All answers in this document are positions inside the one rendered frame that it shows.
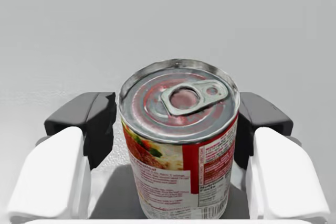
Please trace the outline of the red and white can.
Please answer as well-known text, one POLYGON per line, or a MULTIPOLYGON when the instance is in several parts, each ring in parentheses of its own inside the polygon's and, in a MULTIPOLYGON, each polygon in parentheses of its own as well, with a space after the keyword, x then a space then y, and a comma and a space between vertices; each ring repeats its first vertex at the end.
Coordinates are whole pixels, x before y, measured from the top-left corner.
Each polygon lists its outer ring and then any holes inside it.
POLYGON ((122 85, 118 109, 139 201, 150 219, 219 219, 227 206, 240 94, 198 60, 152 63, 122 85))

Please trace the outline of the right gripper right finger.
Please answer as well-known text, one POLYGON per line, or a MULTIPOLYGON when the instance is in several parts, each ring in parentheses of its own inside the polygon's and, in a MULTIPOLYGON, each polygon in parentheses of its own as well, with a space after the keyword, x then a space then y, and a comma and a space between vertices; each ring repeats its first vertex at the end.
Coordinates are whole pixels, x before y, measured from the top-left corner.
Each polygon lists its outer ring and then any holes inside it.
POLYGON ((265 98, 240 94, 234 160, 245 171, 252 220, 327 220, 330 209, 293 120, 265 98))

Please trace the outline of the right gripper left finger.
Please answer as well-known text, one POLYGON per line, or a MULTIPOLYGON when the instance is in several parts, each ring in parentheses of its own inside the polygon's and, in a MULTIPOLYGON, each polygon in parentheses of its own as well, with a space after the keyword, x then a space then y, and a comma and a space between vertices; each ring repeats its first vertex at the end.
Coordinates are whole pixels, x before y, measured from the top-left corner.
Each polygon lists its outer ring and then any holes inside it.
POLYGON ((53 112, 23 163, 9 220, 87 218, 91 172, 112 151, 115 120, 114 92, 82 93, 53 112))

